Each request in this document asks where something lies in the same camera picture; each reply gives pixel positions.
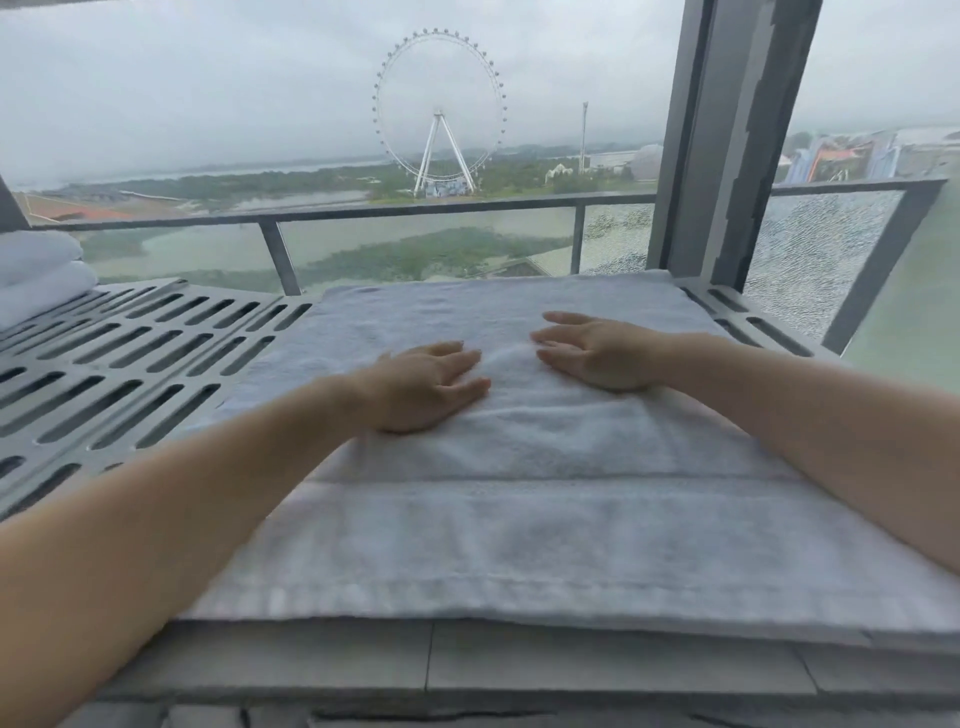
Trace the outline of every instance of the folded towel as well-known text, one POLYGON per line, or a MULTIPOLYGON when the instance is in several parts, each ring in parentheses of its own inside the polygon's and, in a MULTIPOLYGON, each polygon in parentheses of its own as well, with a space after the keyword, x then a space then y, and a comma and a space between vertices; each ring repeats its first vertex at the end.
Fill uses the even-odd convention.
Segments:
POLYGON ((0 288, 0 331, 81 296, 97 284, 97 274, 74 260, 39 278, 0 288))
POLYGON ((863 642, 960 630, 958 580, 727 420, 669 390, 614 395, 528 339, 559 308, 720 328, 661 272, 329 292, 190 429, 439 339, 490 395, 436 429, 335 452, 257 530, 194 619, 481 617, 863 642))
POLYGON ((82 257, 80 243, 66 232, 6 232, 0 235, 0 288, 38 278, 82 257))

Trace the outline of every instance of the water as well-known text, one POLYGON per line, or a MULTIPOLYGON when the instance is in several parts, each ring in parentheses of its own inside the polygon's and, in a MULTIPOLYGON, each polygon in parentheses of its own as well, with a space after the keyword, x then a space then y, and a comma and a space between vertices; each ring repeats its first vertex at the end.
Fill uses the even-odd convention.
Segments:
POLYGON ((338 192, 309 192, 302 195, 286 195, 280 198, 254 197, 230 208, 231 212, 259 212, 262 210, 311 209, 324 205, 366 202, 367 193, 359 189, 338 192))
MULTIPOLYGON (((283 201, 270 201, 273 209, 283 204, 283 201)), ((557 207, 283 223, 280 228, 290 257, 297 266, 362 245, 457 228, 482 228, 504 235, 556 237, 559 248, 569 245, 573 217, 572 208, 557 207)), ((146 252, 143 256, 98 261, 94 267, 105 279, 165 278, 195 270, 242 272, 273 269, 263 235, 256 224, 181 228, 147 240, 143 249, 146 252)))
POLYGON ((363 159, 360 161, 311 162, 309 164, 284 164, 282 162, 265 165, 252 165, 242 169, 175 170, 172 172, 120 172, 114 175, 82 177, 74 179, 46 180, 7 180, 10 188, 16 192, 36 192, 61 189, 68 184, 117 184, 133 180, 180 180, 184 177, 225 177, 227 175, 258 175, 261 172, 316 172, 318 169, 336 169, 338 167, 375 167, 389 163, 389 159, 363 159))

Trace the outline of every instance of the river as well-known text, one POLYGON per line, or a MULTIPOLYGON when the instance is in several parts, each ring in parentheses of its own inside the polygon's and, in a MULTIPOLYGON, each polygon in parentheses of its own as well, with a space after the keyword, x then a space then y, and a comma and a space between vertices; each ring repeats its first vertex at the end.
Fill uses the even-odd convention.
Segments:
MULTIPOLYGON (((504 235, 556 237, 560 248, 569 245, 573 216, 572 208, 559 207, 322 220, 284 223, 280 227, 294 265, 303 265, 362 245, 457 228, 486 228, 504 235)), ((182 228, 151 238, 143 247, 146 251, 143 256, 98 261, 95 264, 98 274, 106 279, 118 276, 150 279, 193 270, 273 268, 256 224, 182 228)))

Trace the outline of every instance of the ferris wheel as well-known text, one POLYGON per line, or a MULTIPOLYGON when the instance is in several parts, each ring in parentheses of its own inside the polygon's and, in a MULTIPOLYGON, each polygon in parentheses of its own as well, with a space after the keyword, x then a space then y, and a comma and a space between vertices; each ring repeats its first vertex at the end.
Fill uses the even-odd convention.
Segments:
MULTIPOLYGON (((420 91, 429 93, 433 90, 431 82, 426 78, 426 74, 420 72, 420 91)), ((476 174, 487 160, 503 144, 503 134, 507 132, 507 105, 506 94, 503 90, 503 82, 500 81, 500 73, 493 68, 493 61, 487 58, 487 52, 481 50, 479 44, 470 42, 468 36, 462 36, 459 32, 449 31, 447 28, 434 28, 432 31, 423 28, 421 31, 414 31, 412 35, 405 37, 400 43, 394 45, 394 50, 387 54, 387 59, 380 64, 380 70, 376 74, 376 83, 373 84, 373 124, 376 126, 376 133, 379 136, 380 144, 384 152, 389 155, 400 167, 407 173, 416 178, 414 184, 414 196, 426 190, 429 183, 454 182, 462 179, 463 183, 470 193, 476 191, 476 174), (409 59, 421 50, 440 49, 439 44, 447 44, 458 53, 454 55, 458 58, 446 61, 436 61, 434 67, 439 67, 444 63, 448 74, 452 73, 457 81, 456 94, 459 98, 469 98, 470 104, 467 110, 462 110, 459 118, 454 123, 461 123, 463 127, 469 127, 473 132, 470 139, 469 148, 472 150, 470 159, 465 158, 464 153, 457 143, 450 121, 457 116, 451 113, 449 107, 450 100, 446 99, 445 104, 434 103, 427 106, 420 99, 419 106, 415 104, 413 109, 406 109, 403 114, 403 120, 411 122, 413 115, 413 124, 418 125, 422 118, 423 128, 427 128, 427 119, 432 113, 433 120, 429 124, 429 131, 426 136, 426 144, 423 147, 422 155, 415 157, 405 155, 403 147, 410 148, 412 145, 405 144, 402 140, 402 134, 398 133, 396 118, 399 114, 391 108, 391 96, 394 101, 398 97, 407 105, 414 104, 411 100, 412 94, 399 91, 391 94, 392 85, 398 83, 396 77, 398 69, 409 64, 409 59), (456 61, 460 64, 468 64, 470 68, 459 68, 454 66, 452 69, 449 64, 456 61), (473 80, 471 87, 465 87, 467 81, 473 80), (430 164, 433 161, 434 147, 438 141, 438 134, 445 134, 449 141, 450 148, 457 163, 458 171, 452 174, 439 174, 430 172, 430 164)))

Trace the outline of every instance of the ferris wheel support legs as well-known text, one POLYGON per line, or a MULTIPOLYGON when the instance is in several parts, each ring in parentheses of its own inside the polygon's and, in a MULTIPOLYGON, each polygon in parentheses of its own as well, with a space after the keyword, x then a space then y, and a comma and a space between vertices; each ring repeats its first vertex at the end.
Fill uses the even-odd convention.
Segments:
POLYGON ((423 161, 420 162, 420 171, 417 173, 417 183, 414 185, 414 197, 426 187, 426 174, 430 169, 430 158, 433 156, 433 140, 437 136, 437 127, 440 125, 441 115, 433 115, 433 124, 430 125, 430 134, 426 137, 426 147, 423 149, 423 161))
POLYGON ((464 180, 467 182, 467 188, 471 193, 476 192, 477 188, 473 183, 473 176, 470 174, 469 167, 467 167, 464 156, 460 153, 460 147, 457 146, 457 142, 453 138, 453 132, 447 125, 446 117, 443 114, 440 114, 440 123, 444 125, 446 136, 450 139, 450 146, 453 147, 453 156, 457 158, 457 164, 460 165, 460 171, 464 173, 464 180))
POLYGON ((450 146, 453 148, 453 156, 457 158, 457 164, 460 165, 460 171, 464 174, 464 181, 467 183, 467 189, 472 193, 476 192, 476 183, 473 181, 473 175, 470 174, 470 168, 467 167, 467 161, 457 146, 456 139, 453 138, 453 132, 446 123, 443 113, 433 115, 433 124, 430 125, 430 135, 426 137, 426 148, 423 150, 423 160, 420 162, 420 170, 417 173, 417 182, 414 184, 414 197, 420 194, 420 191, 426 189, 426 181, 430 171, 430 159, 433 157, 433 143, 437 138, 437 129, 443 126, 446 132, 446 138, 450 140, 450 146))

